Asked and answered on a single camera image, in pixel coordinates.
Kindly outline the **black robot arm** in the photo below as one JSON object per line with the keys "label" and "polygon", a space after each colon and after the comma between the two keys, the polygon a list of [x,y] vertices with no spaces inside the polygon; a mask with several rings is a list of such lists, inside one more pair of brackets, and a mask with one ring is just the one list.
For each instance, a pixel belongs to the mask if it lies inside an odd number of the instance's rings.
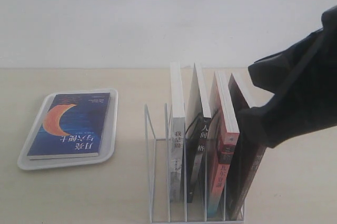
{"label": "black robot arm", "polygon": [[274,148],[296,136],[336,126],[336,7],[322,27],[248,67],[254,86],[272,93],[261,107],[242,109],[239,127],[248,141]]}

